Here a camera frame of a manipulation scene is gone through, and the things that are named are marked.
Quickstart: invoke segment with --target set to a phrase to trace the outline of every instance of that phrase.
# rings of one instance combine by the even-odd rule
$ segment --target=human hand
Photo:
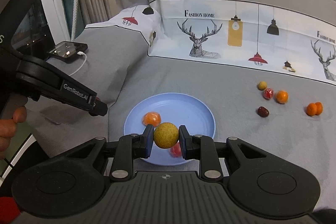
[[[17,129],[17,123],[25,122],[27,110],[24,106],[18,107],[10,120],[0,120],[0,160],[5,158],[5,151],[11,143]]]

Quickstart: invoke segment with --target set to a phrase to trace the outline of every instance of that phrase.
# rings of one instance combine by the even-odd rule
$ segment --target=plate
[[[161,122],[171,122],[178,128],[185,125],[190,135],[201,134],[213,138],[216,123],[211,110],[200,100],[181,93],[162,93],[138,103],[128,114],[124,124],[124,135],[142,134],[145,126],[142,117],[155,111],[160,113]],[[153,144],[151,156],[143,159],[155,165],[180,165],[188,162],[182,157],[173,158],[169,149],[161,149]]]

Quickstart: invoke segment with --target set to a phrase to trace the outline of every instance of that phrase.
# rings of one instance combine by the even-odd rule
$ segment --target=red candy
[[[177,142],[176,145],[174,145],[172,148],[170,148],[169,152],[170,152],[170,154],[173,158],[182,157],[182,151],[181,151],[180,143]]]
[[[270,100],[270,99],[272,99],[273,94],[274,94],[274,91],[271,88],[266,88],[263,92],[263,97],[266,100]]]

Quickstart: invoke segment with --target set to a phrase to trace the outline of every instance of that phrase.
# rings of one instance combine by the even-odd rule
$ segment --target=wrapped red candy
[[[274,94],[274,91],[271,88],[266,88],[263,92],[263,97],[266,100],[270,100],[270,99],[272,99],[273,94]]]
[[[147,126],[149,124],[157,127],[161,123],[161,116],[157,112],[148,112],[142,118],[142,123]]]
[[[172,148],[170,148],[169,152],[170,152],[170,154],[173,158],[182,157],[182,151],[181,151],[180,143],[177,142],[176,145],[174,145]]]

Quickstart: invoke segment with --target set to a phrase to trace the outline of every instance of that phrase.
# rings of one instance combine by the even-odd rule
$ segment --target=orange
[[[288,93],[284,90],[280,90],[277,93],[276,100],[279,104],[285,104],[288,101]]]
[[[314,103],[310,103],[310,104],[307,106],[306,113],[307,113],[307,115],[309,115],[309,116],[314,116],[314,115],[316,115],[316,113],[317,113],[317,105],[314,104]]]
[[[320,102],[315,103],[315,105],[317,106],[316,115],[320,115],[323,112],[323,105]]]
[[[147,126],[148,124],[157,127],[161,123],[161,116],[157,112],[148,112],[142,118],[142,123]]]

